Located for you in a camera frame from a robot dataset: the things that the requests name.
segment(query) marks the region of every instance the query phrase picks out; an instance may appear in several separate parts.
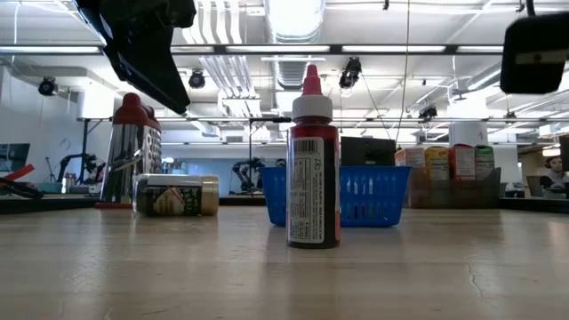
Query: person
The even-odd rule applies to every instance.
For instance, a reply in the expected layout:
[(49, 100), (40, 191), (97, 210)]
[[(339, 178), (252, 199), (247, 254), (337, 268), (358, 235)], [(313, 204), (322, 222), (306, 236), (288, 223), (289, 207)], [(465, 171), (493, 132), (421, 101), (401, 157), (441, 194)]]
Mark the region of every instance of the person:
[(550, 199), (565, 199), (565, 184), (569, 183), (569, 177), (563, 172), (561, 156), (545, 160), (545, 167), (548, 168), (548, 172), (540, 178), (543, 196)]

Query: blue plastic basket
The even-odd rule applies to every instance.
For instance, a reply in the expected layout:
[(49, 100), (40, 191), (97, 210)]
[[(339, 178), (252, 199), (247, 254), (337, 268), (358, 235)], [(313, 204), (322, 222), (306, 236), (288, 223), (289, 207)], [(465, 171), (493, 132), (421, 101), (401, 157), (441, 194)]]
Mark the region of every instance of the blue plastic basket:
[[(410, 170), (408, 166), (341, 167), (341, 225), (388, 227), (399, 223)], [(271, 223), (285, 226), (286, 169), (264, 168), (263, 190)]]

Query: red-capped bottle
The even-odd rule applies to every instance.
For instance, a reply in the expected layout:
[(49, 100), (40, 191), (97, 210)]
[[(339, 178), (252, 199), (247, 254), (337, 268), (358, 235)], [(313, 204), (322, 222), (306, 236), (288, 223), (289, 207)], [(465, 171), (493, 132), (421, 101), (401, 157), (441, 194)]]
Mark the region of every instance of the red-capped bottle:
[(293, 102), (288, 140), (286, 234), (292, 247), (340, 244), (339, 134), (333, 104), (322, 95), (317, 66), (309, 65), (302, 96)]

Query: can label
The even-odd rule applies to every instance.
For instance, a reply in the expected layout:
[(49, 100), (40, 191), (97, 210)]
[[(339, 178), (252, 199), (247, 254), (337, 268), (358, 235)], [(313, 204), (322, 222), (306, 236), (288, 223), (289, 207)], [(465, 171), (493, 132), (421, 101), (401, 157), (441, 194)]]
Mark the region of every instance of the can label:
[(295, 138), (289, 146), (287, 211), (289, 241), (321, 244), (325, 238), (324, 140)]
[(202, 187), (147, 186), (147, 208), (155, 215), (194, 216), (202, 211)]

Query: table surface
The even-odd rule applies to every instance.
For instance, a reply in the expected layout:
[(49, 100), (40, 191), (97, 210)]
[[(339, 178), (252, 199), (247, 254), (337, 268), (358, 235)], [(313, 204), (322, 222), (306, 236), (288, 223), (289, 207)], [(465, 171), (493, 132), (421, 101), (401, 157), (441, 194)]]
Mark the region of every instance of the table surface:
[(0, 319), (567, 319), (569, 215), (406, 211), (291, 249), (264, 207), (0, 216)]

